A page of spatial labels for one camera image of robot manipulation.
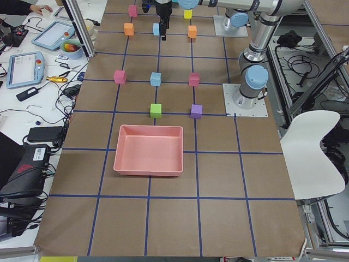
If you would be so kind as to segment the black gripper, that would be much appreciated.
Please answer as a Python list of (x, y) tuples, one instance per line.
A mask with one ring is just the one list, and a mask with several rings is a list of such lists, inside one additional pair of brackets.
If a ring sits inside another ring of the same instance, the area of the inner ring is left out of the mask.
[(172, 14), (172, 1), (171, 0), (155, 0), (155, 8), (157, 15), (161, 18), (165, 18), (165, 23), (159, 23), (159, 35), (162, 41), (166, 40), (166, 29), (170, 28), (170, 16)]

